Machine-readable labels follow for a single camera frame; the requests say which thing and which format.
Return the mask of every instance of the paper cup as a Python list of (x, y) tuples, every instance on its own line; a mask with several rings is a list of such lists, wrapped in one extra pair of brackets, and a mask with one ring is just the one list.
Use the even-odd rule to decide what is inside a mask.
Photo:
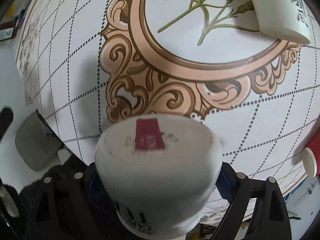
[(311, 139), (302, 151), (304, 169), (309, 177), (320, 174), (320, 131)]
[(275, 38), (310, 43), (311, 24), (303, 0), (252, 0), (260, 31)]
[(220, 173), (222, 147), (193, 119), (144, 115), (105, 131), (95, 164), (123, 225), (145, 239), (169, 240), (199, 222)]

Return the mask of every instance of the diamond grid pattern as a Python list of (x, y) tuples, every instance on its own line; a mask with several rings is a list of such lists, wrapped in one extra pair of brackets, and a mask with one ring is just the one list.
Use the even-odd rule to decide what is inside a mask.
[[(110, 1), (38, 0), (30, 17), (39, 21), (26, 89), (52, 130), (86, 164), (94, 160), (95, 144), (110, 125), (104, 96), (109, 76), (98, 63), (100, 30), (107, 23)], [(304, 175), (301, 151), (320, 124), (320, 97), (316, 96), (320, 93), (320, 27), (310, 12), (309, 17), (313, 40), (302, 47), (299, 60), (275, 95), (257, 96), (251, 91), (248, 102), (232, 110), (214, 110), (202, 120), (220, 137), (224, 161), (250, 178), (275, 176), (282, 192)], [(246, 214), (252, 213), (254, 204), (251, 200)], [(222, 217), (226, 206), (214, 189), (204, 215)]]

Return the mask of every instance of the table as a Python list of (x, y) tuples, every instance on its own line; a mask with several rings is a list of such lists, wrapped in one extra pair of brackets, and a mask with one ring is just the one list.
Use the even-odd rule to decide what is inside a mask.
[[(320, 27), (306, 9), (312, 39), (301, 45), (259, 32), (250, 0), (33, 0), (16, 62), (86, 164), (113, 123), (181, 114), (218, 134), (236, 171), (274, 176), (285, 195), (306, 177), (301, 151), (320, 123)], [(201, 222), (216, 225), (227, 207), (214, 189)]]

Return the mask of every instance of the silver screw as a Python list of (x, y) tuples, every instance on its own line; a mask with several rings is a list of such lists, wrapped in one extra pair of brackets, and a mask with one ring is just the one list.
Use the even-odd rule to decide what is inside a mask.
[(275, 183), (275, 182), (276, 182), (276, 179), (275, 179), (274, 177), (269, 177), (269, 181), (270, 181), (271, 183)]
[(82, 176), (83, 176), (83, 174), (81, 172), (78, 172), (78, 173), (75, 174), (75, 178), (76, 179), (81, 179)]
[(242, 173), (242, 172), (238, 172), (238, 173), (237, 173), (237, 177), (238, 177), (239, 179), (244, 179), (244, 178), (245, 178), (245, 174)]
[(46, 178), (43, 180), (44, 183), (49, 183), (50, 181), (51, 181), (51, 178), (50, 178), (50, 177), (46, 177)]

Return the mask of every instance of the red object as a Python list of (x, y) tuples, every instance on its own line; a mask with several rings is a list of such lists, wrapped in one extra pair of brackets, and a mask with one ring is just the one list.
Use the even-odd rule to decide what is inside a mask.
[(137, 119), (135, 150), (162, 150), (164, 142), (159, 129), (158, 119)]
[(320, 174), (320, 130), (316, 133), (316, 135), (308, 142), (307, 147), (312, 151), (315, 159), (316, 159), (316, 175)]

